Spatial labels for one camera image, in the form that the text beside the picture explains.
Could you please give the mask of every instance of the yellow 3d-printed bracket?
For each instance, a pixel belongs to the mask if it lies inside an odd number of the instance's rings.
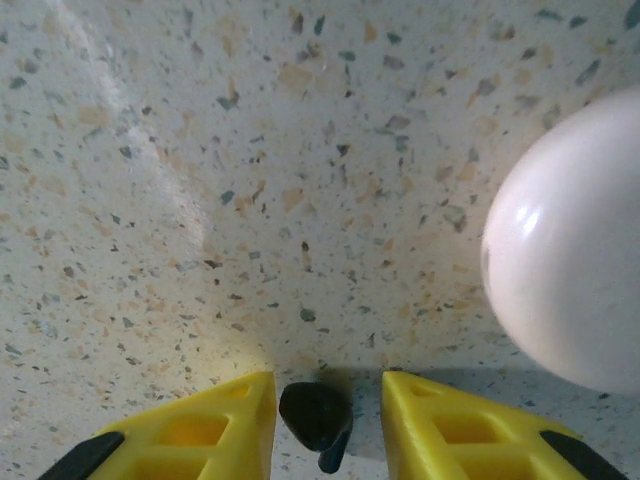
[[[275,419],[273,374],[254,373],[109,425],[41,479],[268,480]]]
[[[382,377],[391,480],[624,480],[567,428],[402,372]]]
[[[40,480],[268,480],[271,373],[143,412],[78,444]],[[391,480],[628,480],[562,425],[402,372],[382,378]]]

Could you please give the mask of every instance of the black plastic piece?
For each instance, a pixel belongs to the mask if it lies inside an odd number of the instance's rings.
[[[120,432],[107,432],[73,447],[38,480],[86,480],[124,442]]]
[[[282,392],[279,411],[300,443],[309,450],[321,452],[320,470],[337,472],[353,428],[349,400],[328,385],[292,383]]]
[[[540,436],[587,480],[629,480],[589,445],[562,433],[546,430]]]

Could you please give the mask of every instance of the speckled countertop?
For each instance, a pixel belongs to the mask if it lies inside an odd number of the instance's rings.
[[[0,476],[272,369],[392,367],[559,419],[640,478],[640,401],[539,371],[482,293],[497,188],[640,80],[640,2],[2,0]],[[274,479],[320,477],[278,427]]]

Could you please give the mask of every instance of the yellow plastic part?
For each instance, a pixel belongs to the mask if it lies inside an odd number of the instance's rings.
[[[125,441],[90,480],[268,480],[272,373],[254,373],[114,423]]]
[[[391,480],[584,480],[540,432],[566,427],[403,372],[382,377]]]

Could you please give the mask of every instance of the black knob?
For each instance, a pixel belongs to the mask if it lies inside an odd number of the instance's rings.
[[[279,411],[300,443],[320,452],[320,470],[337,472],[353,428],[351,402],[328,385],[299,382],[284,389]]]

